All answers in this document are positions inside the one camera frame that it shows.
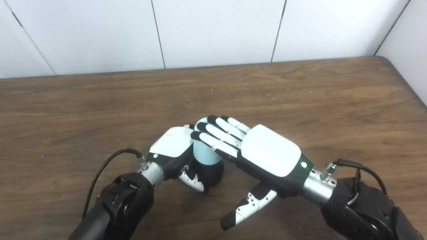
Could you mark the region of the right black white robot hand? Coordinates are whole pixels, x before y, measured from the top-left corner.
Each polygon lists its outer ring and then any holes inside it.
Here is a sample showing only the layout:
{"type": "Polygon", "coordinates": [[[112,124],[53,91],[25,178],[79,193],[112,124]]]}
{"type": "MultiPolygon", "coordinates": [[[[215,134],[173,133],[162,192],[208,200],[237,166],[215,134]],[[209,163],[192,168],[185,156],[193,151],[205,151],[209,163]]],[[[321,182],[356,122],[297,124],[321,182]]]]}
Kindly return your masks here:
{"type": "Polygon", "coordinates": [[[276,196],[297,196],[314,167],[299,146],[264,125],[251,128],[232,117],[210,115],[196,127],[192,139],[259,180],[247,198],[220,220],[224,231],[264,208],[276,196]]]}

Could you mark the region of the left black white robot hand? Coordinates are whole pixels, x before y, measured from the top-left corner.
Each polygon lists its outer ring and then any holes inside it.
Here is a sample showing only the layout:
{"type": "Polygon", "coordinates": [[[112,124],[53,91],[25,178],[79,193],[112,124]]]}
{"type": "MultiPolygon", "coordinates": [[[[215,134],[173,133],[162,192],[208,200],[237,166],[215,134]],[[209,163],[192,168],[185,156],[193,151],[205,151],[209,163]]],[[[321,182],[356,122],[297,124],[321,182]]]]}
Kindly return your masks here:
{"type": "Polygon", "coordinates": [[[193,132],[191,125],[172,127],[150,147],[143,175],[153,187],[163,181],[180,179],[192,189],[204,192],[204,184],[194,167],[193,132]]]}

